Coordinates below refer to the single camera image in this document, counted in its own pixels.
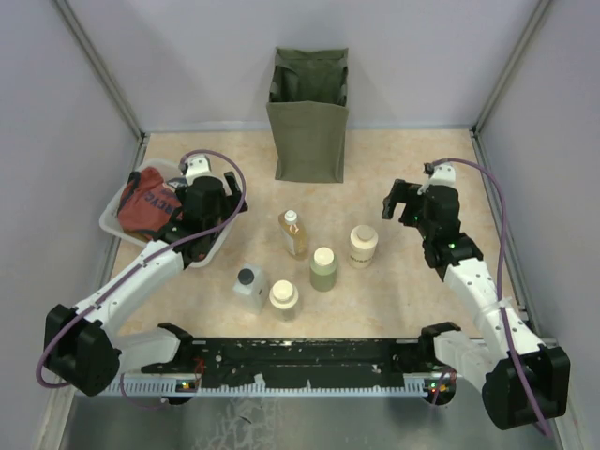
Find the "green bottle white cap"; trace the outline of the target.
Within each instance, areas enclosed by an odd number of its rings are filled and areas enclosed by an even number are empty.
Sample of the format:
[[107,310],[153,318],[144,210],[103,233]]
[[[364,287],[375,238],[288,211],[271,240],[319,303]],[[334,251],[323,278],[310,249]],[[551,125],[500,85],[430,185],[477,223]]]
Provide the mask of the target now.
[[318,292],[332,290],[337,281],[338,259],[330,247],[318,247],[310,258],[309,281]]

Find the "cream bottle with label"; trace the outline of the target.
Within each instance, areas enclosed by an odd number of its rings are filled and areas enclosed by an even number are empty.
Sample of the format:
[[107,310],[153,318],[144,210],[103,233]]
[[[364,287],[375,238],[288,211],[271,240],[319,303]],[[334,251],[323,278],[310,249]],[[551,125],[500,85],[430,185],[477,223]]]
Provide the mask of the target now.
[[368,267],[374,257],[379,236],[374,228],[358,225],[350,233],[349,263],[352,267],[362,269]]

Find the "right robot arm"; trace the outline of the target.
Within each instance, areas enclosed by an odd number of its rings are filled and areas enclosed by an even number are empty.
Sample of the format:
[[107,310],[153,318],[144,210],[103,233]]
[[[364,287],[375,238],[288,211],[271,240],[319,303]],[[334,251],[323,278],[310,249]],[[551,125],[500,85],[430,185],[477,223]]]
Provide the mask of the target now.
[[466,379],[499,429],[563,416],[570,360],[498,297],[482,251],[460,229],[458,191],[398,179],[383,200],[382,218],[392,218],[400,203],[400,223],[419,231],[427,265],[457,295],[485,342],[479,346],[453,322],[429,325],[418,339],[420,363],[432,371],[450,367]]

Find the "green canvas bag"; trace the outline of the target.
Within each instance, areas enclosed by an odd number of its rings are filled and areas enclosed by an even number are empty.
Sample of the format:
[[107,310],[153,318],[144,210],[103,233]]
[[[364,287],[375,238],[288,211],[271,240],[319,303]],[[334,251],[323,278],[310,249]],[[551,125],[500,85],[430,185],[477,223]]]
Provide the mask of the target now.
[[348,51],[278,48],[266,110],[278,181],[344,181]]

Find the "amber liquid clear bottle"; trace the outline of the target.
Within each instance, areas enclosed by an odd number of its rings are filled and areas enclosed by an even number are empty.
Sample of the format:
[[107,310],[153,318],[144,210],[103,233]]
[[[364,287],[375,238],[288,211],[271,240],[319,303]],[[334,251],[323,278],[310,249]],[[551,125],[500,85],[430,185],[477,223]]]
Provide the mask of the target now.
[[308,254],[308,232],[299,215],[288,209],[278,216],[278,224],[288,253],[297,259],[305,258]]

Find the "clear bottle black cap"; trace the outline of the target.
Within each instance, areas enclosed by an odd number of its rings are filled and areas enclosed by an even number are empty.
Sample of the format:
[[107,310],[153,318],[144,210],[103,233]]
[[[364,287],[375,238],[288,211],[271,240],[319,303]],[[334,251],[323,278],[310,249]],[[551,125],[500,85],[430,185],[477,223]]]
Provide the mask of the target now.
[[269,285],[263,269],[245,263],[236,276],[233,292],[239,306],[249,313],[259,315],[269,294]]

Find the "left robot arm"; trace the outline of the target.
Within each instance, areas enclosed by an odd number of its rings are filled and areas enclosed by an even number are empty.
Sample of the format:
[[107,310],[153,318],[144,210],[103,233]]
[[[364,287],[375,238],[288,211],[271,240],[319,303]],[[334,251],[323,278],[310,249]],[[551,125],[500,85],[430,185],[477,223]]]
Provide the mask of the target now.
[[132,370],[167,365],[177,372],[193,365],[191,335],[161,323],[149,332],[118,334],[127,319],[169,279],[208,265],[218,254],[237,216],[248,209],[247,182],[239,168],[217,178],[194,176],[181,189],[182,212],[150,240],[140,255],[105,286],[73,307],[55,306],[47,315],[37,382],[42,371],[89,397]]

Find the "beige bottle white cap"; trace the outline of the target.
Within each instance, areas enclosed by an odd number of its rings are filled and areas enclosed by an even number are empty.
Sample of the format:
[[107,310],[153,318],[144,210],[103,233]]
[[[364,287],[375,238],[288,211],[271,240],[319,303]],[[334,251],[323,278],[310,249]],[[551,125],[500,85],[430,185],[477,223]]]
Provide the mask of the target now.
[[269,292],[269,301],[284,322],[293,321],[299,310],[299,291],[290,281],[276,281]]

